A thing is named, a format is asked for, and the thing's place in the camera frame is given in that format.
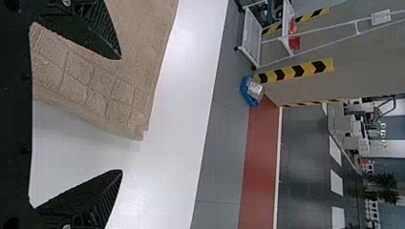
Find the floor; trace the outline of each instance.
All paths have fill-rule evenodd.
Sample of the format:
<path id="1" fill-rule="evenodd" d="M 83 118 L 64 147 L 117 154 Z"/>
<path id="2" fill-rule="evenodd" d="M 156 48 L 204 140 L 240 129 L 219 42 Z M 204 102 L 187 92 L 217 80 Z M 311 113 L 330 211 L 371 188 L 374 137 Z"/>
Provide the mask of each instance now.
<path id="1" fill-rule="evenodd" d="M 61 109 L 33 103 L 33 206 L 121 169 L 107 229 L 190 227 L 227 4 L 180 1 L 142 142 L 107 135 Z"/>
<path id="2" fill-rule="evenodd" d="M 284 113 L 283 135 L 287 137 L 280 157 L 278 224 L 269 210 L 271 206 L 274 209 L 275 194 L 265 192 L 260 196 L 262 188 L 269 190 L 269 186 L 253 182 L 252 187 L 257 185 L 258 189 L 250 193 L 244 188 L 250 171 L 262 172 L 262 167 L 255 165 L 276 161 L 275 157 L 252 160 L 246 145 L 252 113 L 239 94 L 239 83 L 250 73 L 250 64 L 241 53 L 233 51 L 241 37 L 241 23 L 233 1 L 180 1 L 150 129 L 142 142 L 107 135 L 58 108 L 34 102 L 32 205 L 107 170 L 122 169 L 123 181 L 107 229 L 187 229 L 190 224 L 193 229 L 272 225 L 288 228 L 283 223 L 295 226 L 302 222 L 312 225 L 310 228 L 331 228 L 342 222 L 355 223 L 355 197 L 359 194 L 354 184 L 358 177 L 352 176 L 343 156 L 340 166 L 329 154 L 320 107 Z M 267 102 L 268 108 L 278 111 Z M 270 129 L 277 131 L 276 126 Z M 316 144 L 309 144 L 306 139 Z M 276 139 L 271 137 L 269 142 L 275 156 Z M 262 174 L 273 176 L 267 173 L 268 168 L 275 169 L 273 164 L 263 164 L 266 172 Z M 342 179 L 343 197 L 331 191 L 330 170 Z M 261 176 L 259 181 L 268 185 L 272 180 L 277 183 L 273 177 Z M 245 218 L 246 204 L 268 211 L 250 211 L 252 216 Z M 254 223 L 252 219 L 260 219 L 263 224 L 255 227 L 250 224 Z"/>
<path id="3" fill-rule="evenodd" d="M 355 192 L 359 177 L 352 177 L 355 173 L 339 149 L 330 148 L 321 106 L 284 109 L 280 183 L 275 189 L 277 136 L 255 135 L 250 129 L 255 110 L 249 111 L 239 93 L 241 78 L 250 73 L 246 59 L 232 49 L 240 42 L 242 23 L 230 1 L 191 228 L 334 229 L 359 224 Z M 262 106 L 265 116 L 256 117 L 263 120 L 258 126 L 265 130 L 273 119 L 275 124 L 268 129 L 277 134 L 278 109 L 269 105 L 275 113 L 266 114 L 267 100 Z M 267 145 L 261 145 L 261 138 Z M 271 144 L 274 148 L 267 151 Z M 252 154 L 252 146 L 264 152 L 253 149 Z"/>
<path id="4" fill-rule="evenodd" d="M 333 144 L 321 106 L 283 109 L 277 228 L 363 223 L 362 178 Z"/>
<path id="5" fill-rule="evenodd" d="M 250 64 L 233 48 L 241 37 L 243 17 L 229 1 L 220 61 L 211 103 L 202 168 L 191 228 L 237 228 L 245 165 L 249 107 L 241 79 Z"/>

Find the gray floor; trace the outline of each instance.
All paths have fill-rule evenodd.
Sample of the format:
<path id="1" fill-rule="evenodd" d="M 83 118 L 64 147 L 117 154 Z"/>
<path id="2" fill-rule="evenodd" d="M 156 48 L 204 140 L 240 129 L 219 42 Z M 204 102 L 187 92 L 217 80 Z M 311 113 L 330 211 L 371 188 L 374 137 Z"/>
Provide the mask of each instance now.
<path id="1" fill-rule="evenodd" d="M 364 225 L 362 178 L 345 156 L 342 166 L 330 156 L 321 106 L 284 109 L 282 143 L 277 228 L 331 229 L 332 206 L 345 210 L 347 226 Z M 343 197 L 331 191 L 330 170 L 343 179 Z"/>
<path id="2" fill-rule="evenodd" d="M 234 52 L 242 37 L 243 15 L 229 1 L 211 114 L 202 158 L 199 187 L 191 228 L 238 227 L 248 106 L 239 92 L 250 64 Z"/>

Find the white panel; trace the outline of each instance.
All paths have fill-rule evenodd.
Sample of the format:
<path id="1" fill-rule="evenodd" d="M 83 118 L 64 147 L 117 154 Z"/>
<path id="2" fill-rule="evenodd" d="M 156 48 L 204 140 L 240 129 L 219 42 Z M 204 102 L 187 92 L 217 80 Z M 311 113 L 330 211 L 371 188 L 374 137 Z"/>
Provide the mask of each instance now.
<path id="1" fill-rule="evenodd" d="M 340 196 L 343 196 L 343 179 L 333 170 L 330 170 L 331 190 Z"/>
<path id="2" fill-rule="evenodd" d="M 337 147 L 336 143 L 331 137 L 330 137 L 330 155 L 340 166 L 342 166 L 342 154 L 340 153 L 340 149 Z"/>
<path id="3" fill-rule="evenodd" d="M 345 228 L 345 209 L 331 207 L 331 225 L 332 229 Z"/>

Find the black metal structure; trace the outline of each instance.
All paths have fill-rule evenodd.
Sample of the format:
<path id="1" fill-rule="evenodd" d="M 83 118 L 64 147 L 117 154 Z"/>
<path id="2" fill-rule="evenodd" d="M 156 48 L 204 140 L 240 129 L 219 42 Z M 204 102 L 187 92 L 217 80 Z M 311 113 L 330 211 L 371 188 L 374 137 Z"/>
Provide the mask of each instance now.
<path id="1" fill-rule="evenodd" d="M 66 198 L 70 199 L 71 209 L 75 204 L 83 208 L 60 216 L 61 220 L 78 220 L 71 228 L 103 228 L 114 206 L 115 198 L 111 193 L 117 191 L 122 172 L 109 172 L 102 176 L 108 178 L 89 181 L 51 200 L 44 207 L 33 209 L 30 205 L 32 67 L 29 30 L 33 21 L 105 57 L 118 59 L 121 54 L 114 26 L 102 0 L 0 0 L 0 103 L 7 108 L 0 112 L 0 228 L 63 228 L 60 227 L 63 221 L 57 221 L 55 215 L 44 209 L 47 209 L 45 206 L 56 206 L 59 199 Z M 82 187 L 86 187 L 86 191 L 78 191 Z M 110 197 L 107 198 L 110 205 L 106 205 L 104 200 L 98 203 L 94 198 L 84 199 L 84 193 L 97 197 L 102 187 L 109 191 L 101 192 L 101 198 L 105 200 L 105 195 Z M 99 213 L 102 220 L 97 224 L 92 221 L 93 227 L 85 226 L 90 223 L 88 216 Z"/>

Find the yellow hazard tape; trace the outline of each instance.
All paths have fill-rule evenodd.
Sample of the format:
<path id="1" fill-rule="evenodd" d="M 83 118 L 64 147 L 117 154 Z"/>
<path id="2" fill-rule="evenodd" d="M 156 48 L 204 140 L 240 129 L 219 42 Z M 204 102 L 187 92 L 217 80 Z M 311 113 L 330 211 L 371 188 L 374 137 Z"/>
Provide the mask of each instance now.
<path id="1" fill-rule="evenodd" d="M 330 13 L 330 8 L 323 8 L 323 9 L 319 9 L 319 10 L 315 10 L 313 12 L 304 14 L 302 16 L 296 17 L 295 18 L 295 23 L 305 23 L 308 22 L 316 17 L 325 15 Z M 262 35 L 269 35 L 272 33 L 277 32 L 278 30 L 280 30 L 283 27 L 282 23 L 278 23 L 278 24 L 273 24 L 270 27 L 266 28 L 263 30 Z"/>
<path id="2" fill-rule="evenodd" d="M 289 103 L 289 104 L 282 104 L 277 105 L 278 107 L 282 108 L 289 108 L 289 107 L 304 107 L 304 106 L 312 106 L 322 103 L 334 103 L 334 102 L 344 102 L 346 99 L 344 98 L 337 98 L 337 99 L 319 99 L 311 102 L 300 102 L 300 103 Z"/>
<path id="3" fill-rule="evenodd" d="M 285 67 L 283 69 L 257 73 L 253 76 L 253 78 L 256 82 L 265 84 L 276 83 L 279 81 L 290 79 L 298 79 L 301 77 L 311 76 L 319 73 L 331 72 L 334 72 L 333 61 L 331 58 L 325 58 L 308 63 Z"/>

